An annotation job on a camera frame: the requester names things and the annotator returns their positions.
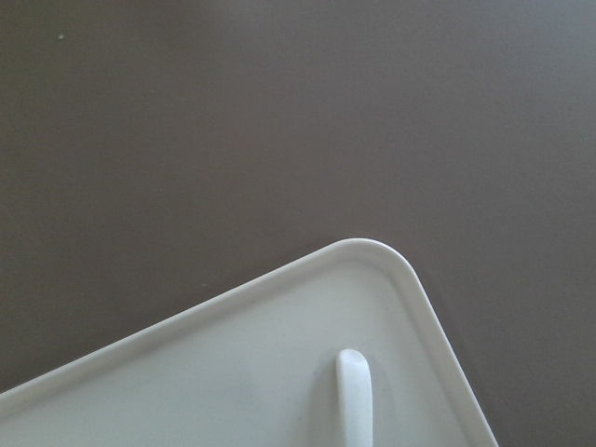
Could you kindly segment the white ceramic spoon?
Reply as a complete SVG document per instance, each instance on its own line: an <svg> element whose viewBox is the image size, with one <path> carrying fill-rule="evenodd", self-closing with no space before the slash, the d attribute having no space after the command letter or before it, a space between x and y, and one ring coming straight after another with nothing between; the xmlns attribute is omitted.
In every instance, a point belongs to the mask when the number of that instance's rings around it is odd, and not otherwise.
<svg viewBox="0 0 596 447"><path fill-rule="evenodd" d="M373 387L368 361L357 350L343 349L335 361L344 446L373 446Z"/></svg>

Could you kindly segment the cream rabbit tray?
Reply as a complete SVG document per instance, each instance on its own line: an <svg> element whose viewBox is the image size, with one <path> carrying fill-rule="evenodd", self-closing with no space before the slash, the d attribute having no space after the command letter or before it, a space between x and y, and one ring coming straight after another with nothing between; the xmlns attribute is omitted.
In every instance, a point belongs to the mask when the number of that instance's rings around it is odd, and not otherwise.
<svg viewBox="0 0 596 447"><path fill-rule="evenodd" d="M494 446L422 284L350 238L14 387L5 446L344 446L335 361L372 375L373 446Z"/></svg>

